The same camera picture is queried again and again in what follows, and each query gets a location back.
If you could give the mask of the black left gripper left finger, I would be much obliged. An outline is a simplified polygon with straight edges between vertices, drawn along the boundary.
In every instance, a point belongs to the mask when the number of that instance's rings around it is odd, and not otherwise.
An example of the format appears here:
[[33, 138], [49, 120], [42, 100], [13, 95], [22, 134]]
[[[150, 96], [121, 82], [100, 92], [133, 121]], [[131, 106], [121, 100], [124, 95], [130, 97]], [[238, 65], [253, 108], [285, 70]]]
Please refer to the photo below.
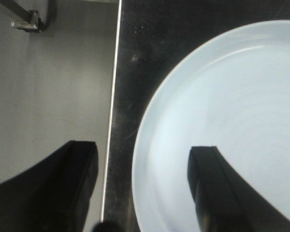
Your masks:
[[95, 142], [69, 141], [0, 184], [0, 232], [81, 232], [98, 176]]

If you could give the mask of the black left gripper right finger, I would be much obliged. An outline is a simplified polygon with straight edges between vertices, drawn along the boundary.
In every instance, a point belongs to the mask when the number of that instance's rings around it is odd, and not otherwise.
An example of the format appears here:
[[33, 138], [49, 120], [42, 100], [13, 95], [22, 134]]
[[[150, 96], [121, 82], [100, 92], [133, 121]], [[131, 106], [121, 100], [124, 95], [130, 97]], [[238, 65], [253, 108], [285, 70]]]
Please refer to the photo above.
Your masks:
[[290, 220], [262, 197], [215, 146], [194, 146], [188, 185], [202, 232], [290, 232]]

